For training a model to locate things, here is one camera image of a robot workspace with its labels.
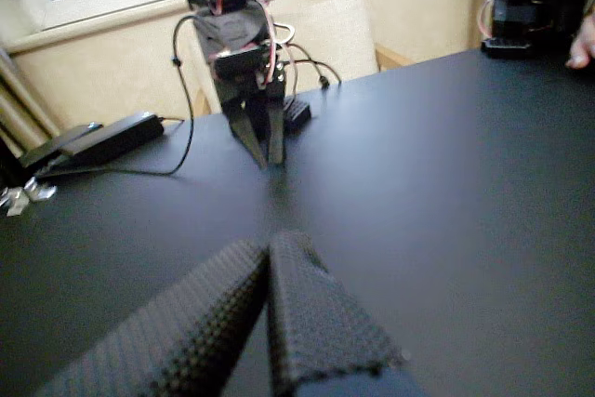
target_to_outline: dark gray tabletop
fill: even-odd
[[[595,393],[595,76],[471,51],[302,95],[258,170],[198,119],[174,178],[59,179],[0,219],[0,395],[27,394],[225,244],[309,232],[432,396]],[[186,128],[128,156],[173,165]],[[226,396],[269,393],[261,318]]]

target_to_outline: window sill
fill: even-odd
[[[184,11],[188,11],[186,0],[160,0],[147,5],[43,30],[42,32],[7,43],[6,51],[12,55],[33,51],[43,46],[51,46],[62,41],[80,38],[89,34],[102,33],[114,28],[129,26],[134,23],[170,16]]]

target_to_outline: textured gripper pad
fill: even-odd
[[[267,270],[263,250],[227,246],[35,396],[219,395],[262,309]]]
[[[355,298],[331,276],[301,232],[277,234],[269,247],[269,345],[275,397],[303,383],[375,373],[398,351]]]

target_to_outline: human hand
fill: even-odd
[[[595,11],[585,17],[578,36],[570,47],[570,59],[566,67],[584,69],[595,59]]]

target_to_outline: chair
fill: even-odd
[[[295,11],[273,10],[273,18],[277,23],[294,26],[296,35],[292,42],[308,50],[313,59],[329,64],[344,81],[414,63],[374,43],[364,0],[327,0],[309,7],[297,6]],[[298,49],[292,52],[297,60],[303,59]],[[286,60],[287,55],[283,53],[281,57]],[[289,93],[293,73],[289,67],[287,72]],[[325,75],[331,83],[336,82],[331,73]],[[318,87],[316,71],[300,65],[297,91]]]

